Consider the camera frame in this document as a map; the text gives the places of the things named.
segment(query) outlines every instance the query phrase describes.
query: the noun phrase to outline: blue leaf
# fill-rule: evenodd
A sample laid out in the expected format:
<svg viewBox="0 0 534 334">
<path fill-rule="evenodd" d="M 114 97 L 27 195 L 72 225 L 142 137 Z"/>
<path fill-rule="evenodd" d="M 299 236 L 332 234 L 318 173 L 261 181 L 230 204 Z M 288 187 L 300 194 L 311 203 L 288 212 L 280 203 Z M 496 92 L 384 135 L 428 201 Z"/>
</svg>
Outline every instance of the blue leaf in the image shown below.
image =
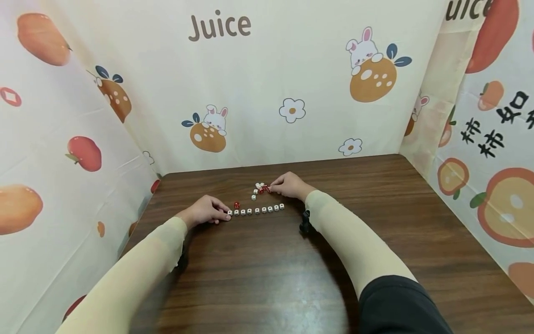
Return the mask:
<svg viewBox="0 0 534 334">
<path fill-rule="evenodd" d="M 100 74 L 101 77 L 103 77 L 104 79 L 109 79 L 109 73 L 106 71 L 105 68 L 99 65 L 95 66 L 95 68 L 97 69 L 97 73 Z"/>
<path fill-rule="evenodd" d="M 393 58 L 395 58 L 395 56 L 397 55 L 397 45 L 395 43 L 391 43 L 388 46 L 387 54 L 389 59 L 393 60 Z"/>
<path fill-rule="evenodd" d="M 399 59 L 395 60 L 395 66 L 404 67 L 406 65 L 409 65 L 411 62 L 412 58 L 410 57 L 400 57 Z"/>
<path fill-rule="evenodd" d="M 122 80 L 122 77 L 118 74 L 113 74 L 113 81 L 115 81 L 116 83 L 124 82 L 124 80 Z"/>
</svg>

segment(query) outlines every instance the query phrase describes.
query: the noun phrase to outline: table surface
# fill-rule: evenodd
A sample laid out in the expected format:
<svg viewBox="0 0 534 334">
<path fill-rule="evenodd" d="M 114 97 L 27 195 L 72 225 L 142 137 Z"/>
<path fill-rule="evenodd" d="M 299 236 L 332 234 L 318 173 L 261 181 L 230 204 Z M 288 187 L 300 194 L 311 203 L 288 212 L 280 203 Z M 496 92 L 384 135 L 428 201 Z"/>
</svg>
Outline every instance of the table surface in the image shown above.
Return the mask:
<svg viewBox="0 0 534 334">
<path fill-rule="evenodd" d="M 413 271 L 455 333 L 533 333 L 534 307 L 402 156 L 166 175 L 124 252 L 204 194 L 284 211 L 204 224 L 186 239 L 185 270 L 148 296 L 132 333 L 356 333 L 358 302 L 319 234 L 303 237 L 303 204 L 250 195 L 292 171 L 362 218 Z"/>
</svg>

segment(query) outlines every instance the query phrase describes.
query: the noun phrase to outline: finger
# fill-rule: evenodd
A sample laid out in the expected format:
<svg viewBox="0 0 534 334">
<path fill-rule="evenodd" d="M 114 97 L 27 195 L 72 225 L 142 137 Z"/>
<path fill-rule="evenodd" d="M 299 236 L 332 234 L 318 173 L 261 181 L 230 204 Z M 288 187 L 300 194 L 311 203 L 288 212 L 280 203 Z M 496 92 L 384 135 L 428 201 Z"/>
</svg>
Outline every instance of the finger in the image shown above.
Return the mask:
<svg viewBox="0 0 534 334">
<path fill-rule="evenodd" d="M 278 178 L 271 183 L 271 186 L 282 184 L 284 182 L 284 179 L 286 178 L 286 174 L 287 173 L 278 176 Z"/>
<path fill-rule="evenodd" d="M 230 215 L 227 215 L 226 213 L 220 212 L 215 209 L 212 211 L 211 217 L 214 220 L 223 220 L 223 221 L 228 221 L 232 218 Z"/>
<path fill-rule="evenodd" d="M 271 191 L 274 191 L 274 192 L 277 192 L 277 193 L 280 194 L 281 192 L 283 192 L 282 191 L 282 187 L 283 187 L 282 184 L 281 185 L 272 185 L 272 186 L 269 187 L 269 189 L 271 189 Z"/>
<path fill-rule="evenodd" d="M 227 207 L 226 205 L 224 205 L 224 203 L 221 202 L 220 199 L 215 198 L 213 196 L 208 196 L 208 197 L 211 200 L 211 204 L 213 205 L 214 208 L 217 208 L 217 209 L 221 208 L 221 209 L 225 210 L 226 212 L 228 212 L 230 210 L 230 208 Z"/>
</svg>

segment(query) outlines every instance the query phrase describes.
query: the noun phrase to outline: apple illustration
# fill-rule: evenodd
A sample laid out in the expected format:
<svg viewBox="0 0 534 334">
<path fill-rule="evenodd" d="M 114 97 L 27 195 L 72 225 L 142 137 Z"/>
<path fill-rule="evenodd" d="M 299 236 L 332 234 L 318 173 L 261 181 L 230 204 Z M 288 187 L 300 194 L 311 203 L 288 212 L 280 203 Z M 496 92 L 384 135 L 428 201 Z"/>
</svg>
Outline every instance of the apple illustration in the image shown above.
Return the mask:
<svg viewBox="0 0 534 334">
<path fill-rule="evenodd" d="M 72 137 L 67 144 L 65 156 L 80 164 L 88 172 L 96 172 L 102 167 L 102 153 L 95 142 L 87 137 Z"/>
<path fill-rule="evenodd" d="M 85 295 L 79 297 L 78 299 L 76 299 L 76 301 L 68 308 L 67 312 L 65 312 L 65 316 L 63 317 L 63 321 L 65 321 L 65 319 L 69 316 L 69 314 L 71 314 L 72 311 L 74 311 L 76 306 L 78 306 L 82 302 L 82 300 L 85 298 L 85 296 L 87 296 L 87 295 L 85 294 Z"/>
<path fill-rule="evenodd" d="M 0 187 L 0 235 L 24 230 L 42 209 L 43 201 L 32 188 L 23 184 Z"/>
<path fill-rule="evenodd" d="M 66 65 L 70 47 L 52 20 L 41 13 L 26 13 L 17 20 L 18 38 L 35 57 L 54 66 Z"/>
<path fill-rule="evenodd" d="M 160 182 L 161 182 L 160 179 L 157 179 L 156 181 L 154 181 L 154 184 L 152 184 L 152 187 L 150 187 L 150 192 L 151 193 L 155 193 L 156 192 L 156 188 L 158 187 L 158 185 L 160 185 Z"/>
</svg>

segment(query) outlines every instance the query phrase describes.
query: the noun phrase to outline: black object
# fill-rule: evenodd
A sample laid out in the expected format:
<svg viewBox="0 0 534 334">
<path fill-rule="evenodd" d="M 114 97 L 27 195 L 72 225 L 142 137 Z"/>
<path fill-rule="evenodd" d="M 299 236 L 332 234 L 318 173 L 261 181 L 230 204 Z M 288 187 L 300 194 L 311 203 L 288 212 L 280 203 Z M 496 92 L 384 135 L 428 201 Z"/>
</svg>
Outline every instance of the black object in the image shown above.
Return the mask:
<svg viewBox="0 0 534 334">
<path fill-rule="evenodd" d="M 375 278 L 359 298 L 359 333 L 453 334 L 421 284 L 391 275 Z"/>
<path fill-rule="evenodd" d="M 302 223 L 299 226 L 302 234 L 307 235 L 310 231 L 315 231 L 315 228 L 310 224 L 310 211 L 306 210 L 302 213 Z"/>
</svg>

